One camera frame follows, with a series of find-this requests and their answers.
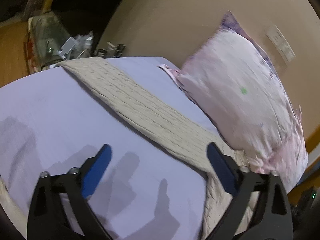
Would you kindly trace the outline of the white wall socket plate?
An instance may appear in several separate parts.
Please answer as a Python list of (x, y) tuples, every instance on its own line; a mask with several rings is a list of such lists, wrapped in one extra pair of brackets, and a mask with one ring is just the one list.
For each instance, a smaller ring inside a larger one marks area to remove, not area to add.
[(266, 36), (276, 47), (277, 51), (283, 58), (286, 64), (289, 64), (292, 60), (295, 59), (296, 55), (289, 45), (287, 39), (281, 33), (276, 25), (272, 25), (266, 32)]

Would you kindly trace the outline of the cream cable-knit sweater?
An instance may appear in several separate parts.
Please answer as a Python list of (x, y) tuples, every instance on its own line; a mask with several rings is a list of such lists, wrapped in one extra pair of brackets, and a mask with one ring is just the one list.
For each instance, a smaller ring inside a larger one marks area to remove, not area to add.
[(232, 150), (220, 136), (191, 121), (104, 59), (70, 60), (62, 62), (61, 66), (122, 119), (170, 155), (206, 172), (208, 179), (202, 233), (202, 238), (206, 238), (231, 201), (207, 158), (207, 146), (214, 142), (224, 155), (230, 156), (238, 165), (248, 165), (244, 152)]

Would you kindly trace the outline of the cluttered bedside items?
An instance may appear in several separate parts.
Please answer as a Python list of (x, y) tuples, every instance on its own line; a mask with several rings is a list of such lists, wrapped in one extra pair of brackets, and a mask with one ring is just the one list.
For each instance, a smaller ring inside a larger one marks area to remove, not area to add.
[(53, 68), (61, 61), (91, 56), (121, 57), (126, 46), (107, 42), (106, 48), (93, 49), (93, 33), (72, 37), (57, 16), (49, 12), (28, 19), (25, 45), (27, 65), (31, 74)]

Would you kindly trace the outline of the dark bedside device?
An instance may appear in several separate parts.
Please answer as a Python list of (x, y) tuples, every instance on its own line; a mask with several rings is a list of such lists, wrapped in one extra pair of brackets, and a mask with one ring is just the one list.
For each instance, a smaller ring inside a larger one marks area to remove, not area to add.
[(302, 192), (302, 195), (296, 205), (291, 205), (292, 219), (295, 221), (302, 220), (311, 210), (317, 197), (318, 188), (310, 187)]

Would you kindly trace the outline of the pink floral pillow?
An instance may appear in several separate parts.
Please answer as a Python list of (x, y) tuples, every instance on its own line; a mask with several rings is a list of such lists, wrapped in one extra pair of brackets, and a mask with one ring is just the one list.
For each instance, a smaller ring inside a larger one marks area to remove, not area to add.
[(293, 108), (268, 55), (231, 12), (180, 70), (161, 69), (232, 149), (244, 151), (254, 172), (277, 171), (286, 191), (297, 185), (308, 164), (302, 111)]

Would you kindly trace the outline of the lavender bed sheet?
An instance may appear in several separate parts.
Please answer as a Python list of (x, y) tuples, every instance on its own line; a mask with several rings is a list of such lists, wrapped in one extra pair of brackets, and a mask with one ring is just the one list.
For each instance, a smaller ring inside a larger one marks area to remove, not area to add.
[(114, 239), (198, 239), (206, 176), (135, 131), (61, 67), (1, 88), (1, 204), (21, 233), (39, 175), (112, 159), (89, 204)]

